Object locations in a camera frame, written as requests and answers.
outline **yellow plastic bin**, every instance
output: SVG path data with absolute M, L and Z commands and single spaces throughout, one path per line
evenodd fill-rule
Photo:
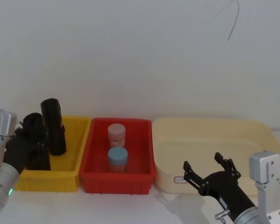
M 51 171 L 24 170 L 15 187 L 23 191 L 75 192 L 79 169 L 91 125 L 87 117 L 63 117 L 67 152 L 50 155 Z

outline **blue lid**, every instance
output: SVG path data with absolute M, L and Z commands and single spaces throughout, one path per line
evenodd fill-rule
M 127 150 L 123 147 L 114 147 L 108 151 L 109 163 L 114 166 L 127 164 Z

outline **red plastic bin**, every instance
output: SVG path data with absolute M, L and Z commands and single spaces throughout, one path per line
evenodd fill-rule
M 109 172 L 108 126 L 126 127 L 125 173 Z M 92 120 L 80 168 L 86 193 L 146 195 L 155 177 L 151 121 L 143 119 L 96 118 Z

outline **cream plastic bin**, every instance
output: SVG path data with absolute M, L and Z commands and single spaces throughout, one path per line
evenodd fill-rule
M 249 196 L 257 195 L 249 177 L 249 156 L 267 150 L 280 154 L 280 143 L 271 130 L 255 121 L 202 118 L 159 118 L 153 122 L 156 185 L 169 193 L 198 194 L 183 179 L 184 161 L 202 178 L 223 170 L 216 152 L 232 158 L 241 173 L 239 185 Z

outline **white wall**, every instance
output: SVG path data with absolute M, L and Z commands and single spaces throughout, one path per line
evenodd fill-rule
M 0 108 L 280 128 L 280 0 L 0 0 Z

